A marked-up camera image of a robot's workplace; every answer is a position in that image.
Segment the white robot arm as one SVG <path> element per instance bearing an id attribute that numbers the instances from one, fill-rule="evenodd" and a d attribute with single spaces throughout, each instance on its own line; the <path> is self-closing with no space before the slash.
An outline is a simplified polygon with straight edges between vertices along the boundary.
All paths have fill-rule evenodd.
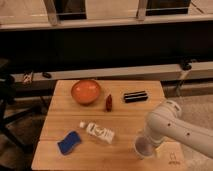
<path id="1" fill-rule="evenodd" d="M 213 130 L 180 119 L 181 107 L 165 100 L 146 116 L 144 132 L 150 143 L 158 147 L 165 137 L 174 139 L 209 158 L 213 158 Z"/>

